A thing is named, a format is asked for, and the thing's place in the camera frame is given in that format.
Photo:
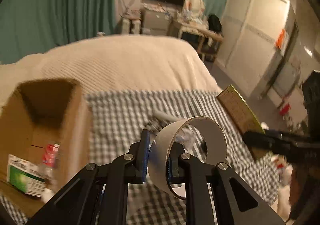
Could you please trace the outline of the black bag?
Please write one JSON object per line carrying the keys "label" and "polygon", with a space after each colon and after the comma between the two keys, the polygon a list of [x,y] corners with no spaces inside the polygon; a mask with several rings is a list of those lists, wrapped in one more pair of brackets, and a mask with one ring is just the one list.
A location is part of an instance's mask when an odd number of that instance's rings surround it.
{"label": "black bag", "polygon": [[210,14],[208,16],[208,28],[217,34],[222,32],[221,22],[215,14]]}

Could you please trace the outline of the grey cylindrical stick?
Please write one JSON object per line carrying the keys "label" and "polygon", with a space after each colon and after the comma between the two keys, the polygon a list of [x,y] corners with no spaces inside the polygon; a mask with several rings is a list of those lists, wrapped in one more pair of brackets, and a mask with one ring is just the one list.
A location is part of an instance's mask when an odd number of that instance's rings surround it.
{"label": "grey cylindrical stick", "polygon": [[161,121],[167,121],[167,122],[177,122],[180,120],[178,117],[166,114],[166,113],[159,111],[157,109],[153,110],[153,116]]}

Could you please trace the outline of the green white checkered cloth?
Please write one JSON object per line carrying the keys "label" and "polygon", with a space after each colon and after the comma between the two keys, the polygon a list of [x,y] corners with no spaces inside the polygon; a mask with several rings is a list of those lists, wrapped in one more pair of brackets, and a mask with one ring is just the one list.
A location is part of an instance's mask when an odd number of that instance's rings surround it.
{"label": "green white checkered cloth", "polygon": [[[255,161],[241,135],[217,100],[215,92],[123,91],[102,92],[87,97],[93,109],[94,129],[89,151],[77,153],[83,167],[88,160],[106,164],[123,154],[146,128],[155,136],[169,124],[161,113],[178,118],[205,116],[216,121],[226,136],[227,163],[268,203],[278,196],[278,172],[271,156]],[[150,179],[130,185],[128,224],[185,224],[185,203],[159,190]]]}

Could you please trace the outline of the clear plastic bottle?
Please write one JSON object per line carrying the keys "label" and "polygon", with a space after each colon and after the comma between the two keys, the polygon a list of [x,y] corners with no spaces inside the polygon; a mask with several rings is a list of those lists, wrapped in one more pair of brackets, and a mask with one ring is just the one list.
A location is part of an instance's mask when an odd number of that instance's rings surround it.
{"label": "clear plastic bottle", "polygon": [[44,149],[42,162],[38,164],[38,171],[45,180],[45,189],[41,200],[47,203],[57,192],[57,166],[59,163],[59,144],[48,144]]}

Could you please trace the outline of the cream white bed blanket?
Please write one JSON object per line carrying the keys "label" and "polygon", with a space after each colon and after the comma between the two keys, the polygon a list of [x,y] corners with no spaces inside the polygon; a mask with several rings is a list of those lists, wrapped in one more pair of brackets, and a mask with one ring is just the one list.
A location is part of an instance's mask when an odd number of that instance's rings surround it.
{"label": "cream white bed blanket", "polygon": [[206,90],[216,80],[186,41],[150,35],[95,37],[1,65],[1,104],[24,81],[72,78],[85,93],[108,90]]}

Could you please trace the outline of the wooden dressing table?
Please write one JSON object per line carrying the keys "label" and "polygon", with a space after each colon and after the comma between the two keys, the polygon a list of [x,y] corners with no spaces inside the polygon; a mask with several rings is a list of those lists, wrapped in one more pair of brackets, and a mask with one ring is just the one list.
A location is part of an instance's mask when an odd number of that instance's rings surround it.
{"label": "wooden dressing table", "polygon": [[172,20],[169,26],[168,35],[181,39],[183,33],[193,34],[199,37],[199,44],[196,52],[201,56],[204,62],[206,56],[212,56],[213,61],[217,58],[220,46],[223,43],[223,36],[214,31],[189,23],[182,23],[178,20]]}

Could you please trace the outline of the brown cardboard box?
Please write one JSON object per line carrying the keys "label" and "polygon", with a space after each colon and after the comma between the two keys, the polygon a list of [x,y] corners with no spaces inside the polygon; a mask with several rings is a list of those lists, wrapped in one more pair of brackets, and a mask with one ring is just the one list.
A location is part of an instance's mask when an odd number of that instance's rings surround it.
{"label": "brown cardboard box", "polygon": [[58,144],[54,178],[61,189],[89,161],[92,114],[80,82],[47,79],[20,83],[1,113],[1,193],[32,217],[44,203],[7,182],[9,155],[35,165],[45,148]]}

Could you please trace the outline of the red cream amoxicillin medicine box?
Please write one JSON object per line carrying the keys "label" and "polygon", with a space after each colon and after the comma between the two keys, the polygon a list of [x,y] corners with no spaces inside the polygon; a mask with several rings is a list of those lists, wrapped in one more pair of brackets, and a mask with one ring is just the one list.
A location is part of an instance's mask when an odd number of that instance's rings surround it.
{"label": "red cream amoxicillin medicine box", "polygon": [[260,121],[233,85],[225,88],[216,98],[229,114],[242,136],[247,131],[265,134]]}

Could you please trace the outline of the round vanity mirror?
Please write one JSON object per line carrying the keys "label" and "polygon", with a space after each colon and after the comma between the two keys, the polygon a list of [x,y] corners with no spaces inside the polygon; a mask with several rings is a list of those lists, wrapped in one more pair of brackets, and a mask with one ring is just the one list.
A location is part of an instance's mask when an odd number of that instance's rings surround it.
{"label": "round vanity mirror", "polygon": [[187,12],[191,18],[200,18],[204,10],[203,0],[184,0],[183,11]]}

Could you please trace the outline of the white louvered wardrobe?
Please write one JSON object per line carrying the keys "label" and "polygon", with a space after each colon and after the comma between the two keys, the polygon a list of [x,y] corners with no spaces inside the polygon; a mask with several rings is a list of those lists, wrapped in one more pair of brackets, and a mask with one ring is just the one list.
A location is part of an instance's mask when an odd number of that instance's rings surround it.
{"label": "white louvered wardrobe", "polygon": [[221,24],[217,64],[245,96],[263,96],[295,25],[290,0],[227,0]]}

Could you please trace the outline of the white tape roll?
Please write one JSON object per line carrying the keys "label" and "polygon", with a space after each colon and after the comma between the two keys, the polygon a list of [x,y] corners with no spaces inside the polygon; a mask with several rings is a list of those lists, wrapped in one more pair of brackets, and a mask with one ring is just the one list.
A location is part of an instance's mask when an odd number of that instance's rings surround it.
{"label": "white tape roll", "polygon": [[226,160],[226,137],[217,122],[203,116],[173,122],[157,133],[149,150],[148,173],[158,189],[185,200],[185,186],[173,189],[169,183],[167,160],[174,142],[180,142],[183,148],[191,153],[198,137],[201,137],[207,146],[206,163],[216,165]]}

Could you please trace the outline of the grey cabinet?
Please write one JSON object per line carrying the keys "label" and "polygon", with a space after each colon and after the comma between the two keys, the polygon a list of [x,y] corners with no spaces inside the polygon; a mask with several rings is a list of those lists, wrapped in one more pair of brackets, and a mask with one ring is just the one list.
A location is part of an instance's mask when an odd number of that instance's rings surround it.
{"label": "grey cabinet", "polygon": [[142,10],[141,34],[152,36],[167,36],[172,19],[176,15],[175,9],[169,10]]}

